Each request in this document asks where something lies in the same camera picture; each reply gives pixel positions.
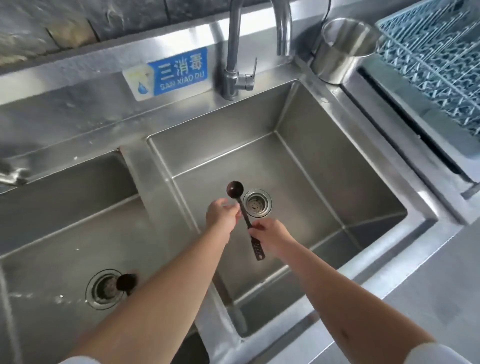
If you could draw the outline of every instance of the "stainless steel cup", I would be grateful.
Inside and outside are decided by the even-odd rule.
[[[312,70],[325,82],[344,83],[376,51],[380,35],[374,27],[355,19],[337,18],[325,23]]]

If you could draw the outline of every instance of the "drain strainer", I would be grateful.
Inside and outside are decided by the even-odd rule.
[[[243,198],[243,205],[247,213],[254,218],[267,216],[272,209],[272,199],[263,190],[248,191]]]
[[[85,300],[96,310],[106,310],[116,305],[123,296],[117,290],[117,278],[121,273],[115,269],[105,269],[95,274],[88,282]]]

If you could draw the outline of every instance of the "forearm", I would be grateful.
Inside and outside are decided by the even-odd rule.
[[[102,364],[168,364],[195,319],[229,235],[213,227],[154,274],[76,348]]]
[[[290,266],[328,331],[352,363],[403,363],[414,347],[434,341],[398,311],[344,277],[309,249],[282,242]]]

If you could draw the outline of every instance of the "dark spoon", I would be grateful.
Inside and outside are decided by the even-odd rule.
[[[243,218],[245,219],[245,222],[247,223],[247,228],[251,228],[252,224],[250,223],[250,220],[247,215],[247,211],[245,210],[245,206],[243,206],[243,202],[241,200],[241,196],[243,194],[243,184],[241,184],[238,181],[232,181],[228,184],[227,186],[227,195],[230,198],[233,198],[234,200],[237,200],[237,202],[240,204],[240,210],[243,215]],[[260,244],[260,240],[252,238],[252,248],[253,252],[255,253],[255,257],[257,260],[264,260],[265,259],[265,253],[262,248],[262,245]]]

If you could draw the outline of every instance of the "sticker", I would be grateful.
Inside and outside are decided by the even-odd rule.
[[[207,79],[207,48],[199,48],[124,70],[137,101],[146,100]]]

